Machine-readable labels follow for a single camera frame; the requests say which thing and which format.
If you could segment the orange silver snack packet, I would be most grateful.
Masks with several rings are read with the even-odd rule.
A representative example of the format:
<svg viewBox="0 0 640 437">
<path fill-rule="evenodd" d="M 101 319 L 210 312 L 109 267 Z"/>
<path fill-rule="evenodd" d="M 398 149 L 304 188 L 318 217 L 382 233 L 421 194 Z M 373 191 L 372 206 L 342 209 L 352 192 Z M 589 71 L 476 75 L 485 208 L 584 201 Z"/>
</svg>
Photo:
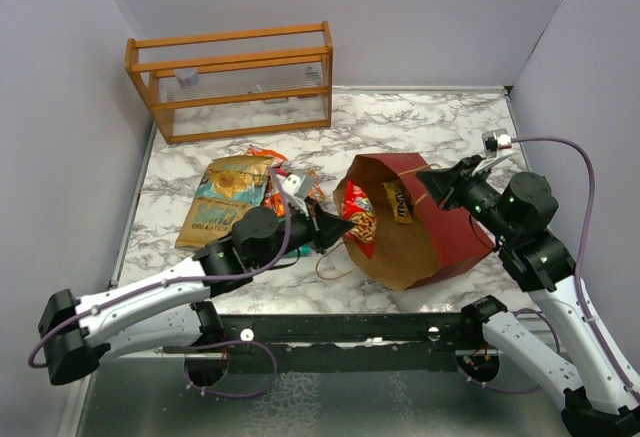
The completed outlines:
<svg viewBox="0 0 640 437">
<path fill-rule="evenodd" d="M 281 199 L 281 192 L 279 191 L 279 189 L 281 189 L 280 180 L 284 177 L 287 177 L 291 173 L 294 172 L 289 172 L 280 168 L 274 168 L 273 172 L 269 175 L 262 205 L 273 210 L 278 217 L 283 217 L 286 213 L 286 206 Z M 326 200 L 326 195 L 319 185 L 318 176 L 313 170 L 307 170 L 297 174 L 310 175 L 313 179 L 313 189 L 311 191 L 312 196 L 320 203 Z"/>
</svg>

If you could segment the teal Fox's candy bag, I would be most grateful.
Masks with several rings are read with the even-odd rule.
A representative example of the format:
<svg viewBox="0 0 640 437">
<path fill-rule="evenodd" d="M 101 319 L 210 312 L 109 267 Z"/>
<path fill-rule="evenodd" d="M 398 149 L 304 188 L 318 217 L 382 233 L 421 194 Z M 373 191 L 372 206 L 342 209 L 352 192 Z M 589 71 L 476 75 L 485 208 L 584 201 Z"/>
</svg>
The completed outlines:
<svg viewBox="0 0 640 437">
<path fill-rule="evenodd" d="M 302 245 L 293 252 L 294 256 L 307 257 L 311 254 L 311 248 L 309 245 Z"/>
</svg>

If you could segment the gold teal chips bag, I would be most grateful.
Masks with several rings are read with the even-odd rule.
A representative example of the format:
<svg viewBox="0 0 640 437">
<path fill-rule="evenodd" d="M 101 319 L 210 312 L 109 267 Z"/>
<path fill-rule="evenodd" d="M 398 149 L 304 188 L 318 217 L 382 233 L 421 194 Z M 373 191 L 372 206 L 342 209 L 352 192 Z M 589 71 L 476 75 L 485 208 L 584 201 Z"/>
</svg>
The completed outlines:
<svg viewBox="0 0 640 437">
<path fill-rule="evenodd" d="M 199 249 L 228 235 L 264 198 L 270 157 L 236 155 L 212 161 L 197 187 L 175 247 Z"/>
</svg>

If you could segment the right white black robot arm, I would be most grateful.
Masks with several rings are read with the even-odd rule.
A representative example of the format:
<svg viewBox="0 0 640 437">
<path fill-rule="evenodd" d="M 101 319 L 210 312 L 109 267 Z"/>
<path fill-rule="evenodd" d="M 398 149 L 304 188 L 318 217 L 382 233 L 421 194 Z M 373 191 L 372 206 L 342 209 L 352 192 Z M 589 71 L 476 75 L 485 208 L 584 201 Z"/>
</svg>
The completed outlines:
<svg viewBox="0 0 640 437">
<path fill-rule="evenodd" d="M 496 237 L 504 269 L 549 321 L 565 353 L 501 309 L 463 319 L 461 340 L 472 348 L 488 343 L 512 359 L 553 399 L 570 435 L 638 435 L 639 374 L 600 321 L 571 253 L 548 228 L 558 209 L 549 183 L 520 172 L 498 192 L 487 183 L 488 172 L 474 155 L 416 177 L 441 209 L 465 209 Z"/>
</svg>

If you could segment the red brown paper bag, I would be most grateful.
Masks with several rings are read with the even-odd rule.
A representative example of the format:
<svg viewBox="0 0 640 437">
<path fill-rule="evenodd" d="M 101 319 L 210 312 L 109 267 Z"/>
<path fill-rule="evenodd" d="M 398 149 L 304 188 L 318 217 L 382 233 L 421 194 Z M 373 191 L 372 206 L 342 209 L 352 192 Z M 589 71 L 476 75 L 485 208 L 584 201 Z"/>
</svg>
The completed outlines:
<svg viewBox="0 0 640 437">
<path fill-rule="evenodd" d="M 340 210 L 346 181 L 367 194 L 377 220 L 374 255 L 367 259 L 345 235 L 342 244 L 352 261 L 374 281 L 391 290 L 407 290 L 464 274 L 493 252 L 495 244 L 468 211 L 443 211 L 416 177 L 437 169 L 418 153 L 358 154 L 333 193 Z M 394 221 L 383 183 L 400 180 L 410 201 L 413 223 Z"/>
</svg>

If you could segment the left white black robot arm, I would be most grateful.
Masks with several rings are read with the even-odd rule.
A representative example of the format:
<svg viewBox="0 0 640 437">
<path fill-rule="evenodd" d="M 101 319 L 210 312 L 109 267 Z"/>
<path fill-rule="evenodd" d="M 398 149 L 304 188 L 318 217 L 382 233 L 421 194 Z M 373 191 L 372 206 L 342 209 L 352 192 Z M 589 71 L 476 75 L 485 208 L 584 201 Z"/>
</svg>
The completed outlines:
<svg viewBox="0 0 640 437">
<path fill-rule="evenodd" d="M 190 347 L 206 352 L 223 330 L 198 306 L 251 283 L 288 252 L 309 245 L 321 253 L 353 228 L 308 199 L 278 217 L 265 207 L 250 209 L 229 235 L 214 240 L 175 266 L 134 284 L 76 297 L 52 294 L 38 323 L 41 367 L 54 386 L 96 371 L 101 360 L 153 347 Z"/>
</svg>

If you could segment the orange white snack packet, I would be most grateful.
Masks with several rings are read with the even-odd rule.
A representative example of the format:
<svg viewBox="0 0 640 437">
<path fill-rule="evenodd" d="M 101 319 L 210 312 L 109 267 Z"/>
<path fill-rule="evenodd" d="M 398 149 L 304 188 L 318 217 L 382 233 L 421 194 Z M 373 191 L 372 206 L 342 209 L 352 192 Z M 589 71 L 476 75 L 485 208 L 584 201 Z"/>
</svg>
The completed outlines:
<svg viewBox="0 0 640 437">
<path fill-rule="evenodd" d="M 272 149 L 260 148 L 250 145 L 247 154 L 255 157 L 269 158 L 273 167 L 281 167 L 288 158 Z"/>
</svg>

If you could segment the red pretzel snack bag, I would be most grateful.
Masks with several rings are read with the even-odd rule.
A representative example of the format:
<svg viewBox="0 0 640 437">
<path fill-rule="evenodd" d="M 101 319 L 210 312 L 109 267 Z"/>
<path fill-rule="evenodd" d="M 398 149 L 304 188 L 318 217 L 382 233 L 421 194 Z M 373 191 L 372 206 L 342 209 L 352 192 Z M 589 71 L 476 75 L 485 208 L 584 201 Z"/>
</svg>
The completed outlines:
<svg viewBox="0 0 640 437">
<path fill-rule="evenodd" d="M 346 240 L 371 260 L 375 249 L 377 220 L 366 192 L 351 179 L 346 181 L 340 210 L 341 217 L 353 224 L 345 234 Z"/>
</svg>

